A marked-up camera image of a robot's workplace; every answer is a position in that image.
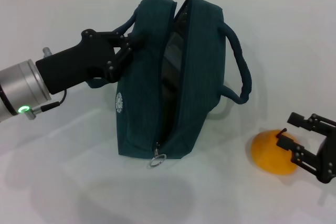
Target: orange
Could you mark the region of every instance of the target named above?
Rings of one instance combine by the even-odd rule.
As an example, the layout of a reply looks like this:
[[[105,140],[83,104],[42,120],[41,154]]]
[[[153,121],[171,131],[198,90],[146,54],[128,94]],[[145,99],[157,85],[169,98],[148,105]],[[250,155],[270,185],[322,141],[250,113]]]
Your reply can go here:
[[[273,174],[288,175],[293,173],[298,166],[290,161],[292,151],[286,151],[277,146],[276,135],[279,132],[280,130],[264,131],[256,135],[251,145],[251,155],[261,169]],[[297,143],[292,135],[286,132],[283,135]]]

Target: metal ring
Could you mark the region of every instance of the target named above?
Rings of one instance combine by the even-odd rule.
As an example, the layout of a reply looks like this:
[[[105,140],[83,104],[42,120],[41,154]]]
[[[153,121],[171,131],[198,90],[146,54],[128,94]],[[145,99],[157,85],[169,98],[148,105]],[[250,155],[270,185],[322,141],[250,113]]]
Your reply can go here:
[[[160,162],[158,162],[157,164],[155,165],[152,165],[153,161],[157,160],[157,159],[162,159]],[[152,158],[152,160],[149,162],[149,166],[154,168],[154,167],[157,167],[159,165],[161,165],[165,160],[167,159],[167,155],[166,154],[160,154],[154,158]]]

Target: dark green bag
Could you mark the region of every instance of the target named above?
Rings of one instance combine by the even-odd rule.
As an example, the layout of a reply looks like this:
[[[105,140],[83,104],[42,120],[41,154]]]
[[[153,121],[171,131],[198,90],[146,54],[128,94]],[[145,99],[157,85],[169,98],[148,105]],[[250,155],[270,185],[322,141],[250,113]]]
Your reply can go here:
[[[175,9],[171,0],[143,0],[117,29],[123,34],[134,22],[132,34],[146,34],[145,45],[134,52],[118,82],[120,155],[181,158],[193,149],[221,95],[238,104],[248,100],[251,75],[222,9],[203,0],[186,0],[174,18]],[[226,37],[242,76],[240,96],[223,86]]]

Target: zipper pull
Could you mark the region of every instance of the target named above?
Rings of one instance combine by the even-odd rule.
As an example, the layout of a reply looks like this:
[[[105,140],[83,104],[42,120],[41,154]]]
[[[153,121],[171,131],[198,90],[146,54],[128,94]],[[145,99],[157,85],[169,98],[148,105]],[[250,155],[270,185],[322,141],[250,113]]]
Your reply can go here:
[[[156,148],[154,150],[154,157],[149,162],[149,167],[150,168],[154,168],[154,167],[157,167],[157,166],[161,165],[167,159],[166,154],[160,154],[159,155],[159,147],[160,147],[159,143],[156,143]],[[160,159],[160,161],[157,164],[153,164],[154,161],[157,161],[159,159]]]

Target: white table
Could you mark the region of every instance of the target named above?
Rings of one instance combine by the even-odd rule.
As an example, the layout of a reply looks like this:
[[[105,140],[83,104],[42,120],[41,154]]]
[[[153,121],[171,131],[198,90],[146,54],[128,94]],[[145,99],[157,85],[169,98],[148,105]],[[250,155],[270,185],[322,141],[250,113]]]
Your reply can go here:
[[[43,47],[72,47],[86,28],[113,30],[140,1],[0,0],[0,68],[36,61]],[[283,127],[315,153],[323,137],[287,124],[292,111],[336,119],[336,0],[206,1],[223,8],[240,39],[249,102],[222,98],[188,156],[147,169],[147,160],[118,155],[116,85],[71,88],[36,120],[0,124],[0,223],[336,222],[335,180],[324,185],[303,169],[274,176],[248,155],[258,132]],[[229,46],[226,62],[225,80],[238,92]]]

